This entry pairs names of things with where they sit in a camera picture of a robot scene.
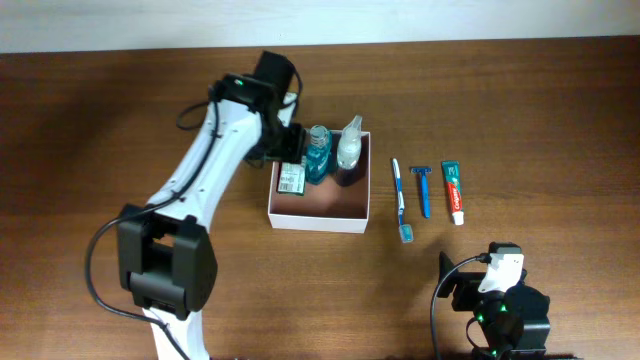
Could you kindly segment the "green white soap box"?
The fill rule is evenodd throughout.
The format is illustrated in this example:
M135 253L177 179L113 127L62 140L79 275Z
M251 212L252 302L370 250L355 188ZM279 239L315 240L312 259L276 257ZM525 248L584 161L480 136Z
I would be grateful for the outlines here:
M303 196L306 186L306 157L300 163L282 162L279 170L277 192L285 195Z

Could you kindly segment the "teal mouthwash bottle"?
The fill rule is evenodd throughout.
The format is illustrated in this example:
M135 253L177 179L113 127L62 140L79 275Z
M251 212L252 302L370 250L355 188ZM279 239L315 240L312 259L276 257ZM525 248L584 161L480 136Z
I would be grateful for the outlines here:
M329 173L332 134L322 125L309 130L310 143L306 154L306 181L319 185Z

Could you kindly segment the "clear spray bottle purple liquid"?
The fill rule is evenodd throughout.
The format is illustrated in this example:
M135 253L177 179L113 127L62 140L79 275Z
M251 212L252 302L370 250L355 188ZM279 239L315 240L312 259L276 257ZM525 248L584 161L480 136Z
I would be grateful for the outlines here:
M356 115L343 129L336 153L336 182L342 187L352 185L357 178L362 149L362 116Z

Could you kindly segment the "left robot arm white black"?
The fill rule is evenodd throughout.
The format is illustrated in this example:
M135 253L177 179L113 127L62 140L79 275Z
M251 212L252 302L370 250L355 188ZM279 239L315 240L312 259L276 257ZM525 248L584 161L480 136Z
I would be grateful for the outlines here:
M265 51L252 73L216 81L175 172L145 206L120 213L120 283L150 322L161 359L209 356L202 309L218 270L212 218L241 162L301 161L306 132L293 121L299 95L289 90L298 77L285 56Z

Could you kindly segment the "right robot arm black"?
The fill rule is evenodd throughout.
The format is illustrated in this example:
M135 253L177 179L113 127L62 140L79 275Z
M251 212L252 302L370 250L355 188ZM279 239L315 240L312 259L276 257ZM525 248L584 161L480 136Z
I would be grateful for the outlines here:
M470 312L467 324L478 324L486 339L485 346L471 344L473 359L544 358L550 298L525 284L523 265L524 255L513 244L493 244L458 264L440 253L430 321L435 321L436 300L450 297L452 309Z

